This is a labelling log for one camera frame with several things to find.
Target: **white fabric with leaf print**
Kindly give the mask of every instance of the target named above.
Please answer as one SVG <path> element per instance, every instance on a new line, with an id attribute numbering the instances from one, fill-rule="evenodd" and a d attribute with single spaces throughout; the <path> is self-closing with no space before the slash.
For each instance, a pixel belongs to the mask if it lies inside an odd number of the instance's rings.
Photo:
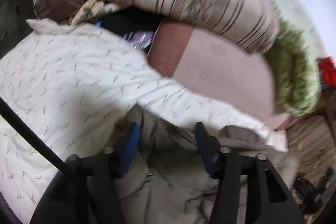
<path id="1" fill-rule="evenodd" d="M 0 60 L 0 96 L 58 156 L 94 155 L 115 121 L 138 103 L 185 128 L 196 122 L 220 129 L 234 124 L 256 131 L 286 151 L 275 133 L 233 106 L 192 93 L 162 78 L 140 50 L 90 24 L 28 20 L 34 32 Z M 56 168 L 0 117 L 0 191 L 24 223 Z"/>

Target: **floral fabric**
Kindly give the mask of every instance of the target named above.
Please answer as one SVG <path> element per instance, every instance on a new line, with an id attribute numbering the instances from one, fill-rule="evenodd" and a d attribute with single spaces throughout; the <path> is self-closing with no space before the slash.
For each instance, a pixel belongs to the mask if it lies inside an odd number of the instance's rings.
<path id="1" fill-rule="evenodd" d="M 276 103 L 294 116 L 312 112 L 320 96 L 320 78 L 302 32 L 281 20 L 275 44 L 265 56 L 274 73 Z"/>

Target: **gray fabric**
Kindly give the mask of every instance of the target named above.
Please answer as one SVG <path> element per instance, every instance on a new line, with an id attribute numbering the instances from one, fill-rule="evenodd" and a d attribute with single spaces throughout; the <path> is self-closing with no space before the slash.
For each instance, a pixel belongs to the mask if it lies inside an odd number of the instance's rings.
<path id="1" fill-rule="evenodd" d="M 129 172 L 116 180 L 121 208 L 127 224 L 207 223 L 216 198 L 218 180 L 212 180 L 197 154 L 192 132 L 178 128 L 139 106 L 120 120 L 105 147 L 113 146 L 130 122 L 142 124 L 138 153 Z M 245 128 L 228 126 L 209 133 L 222 146 L 242 155 L 264 153 L 291 185 L 297 160 L 270 149 L 256 134 Z M 245 179 L 241 179 L 241 207 L 237 223 L 244 223 Z"/>

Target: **metal bolt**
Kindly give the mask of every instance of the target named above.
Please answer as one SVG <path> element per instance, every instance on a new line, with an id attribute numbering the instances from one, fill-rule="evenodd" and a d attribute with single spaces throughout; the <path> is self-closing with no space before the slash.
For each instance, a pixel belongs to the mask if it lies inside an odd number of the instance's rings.
<path id="1" fill-rule="evenodd" d="M 111 154 L 111 153 L 113 153 L 113 152 L 114 152 L 114 150 L 113 150 L 112 147 L 107 147 L 107 148 L 104 149 L 104 153 L 105 153 L 105 154 Z"/>
<path id="2" fill-rule="evenodd" d="M 68 157 L 68 160 L 69 161 L 75 161 L 75 160 L 77 160 L 78 159 L 78 156 L 77 155 L 70 155 L 69 157 Z"/>
<path id="3" fill-rule="evenodd" d="M 231 149 L 229 149 L 229 148 L 226 147 L 226 146 L 222 146 L 222 147 L 220 148 L 220 152 L 222 152 L 223 154 L 228 154 L 228 153 L 231 152 Z"/>
<path id="4" fill-rule="evenodd" d="M 259 153 L 257 154 L 257 159 L 258 160 L 267 160 L 267 156 L 265 154 Z"/>

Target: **purple item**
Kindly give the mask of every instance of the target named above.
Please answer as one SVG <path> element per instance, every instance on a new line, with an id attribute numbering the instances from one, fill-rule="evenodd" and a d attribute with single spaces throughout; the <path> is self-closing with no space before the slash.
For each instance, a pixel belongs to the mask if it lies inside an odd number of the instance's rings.
<path id="1" fill-rule="evenodd" d="M 129 44 L 132 48 L 140 48 L 145 49 L 152 43 L 152 39 L 154 36 L 154 32 L 131 32 L 129 34 L 124 35 L 124 39 L 127 44 Z"/>
<path id="2" fill-rule="evenodd" d="M 97 21 L 94 25 L 95 25 L 96 27 L 100 27 L 100 25 L 101 25 L 101 20 L 100 20 L 100 21 Z"/>

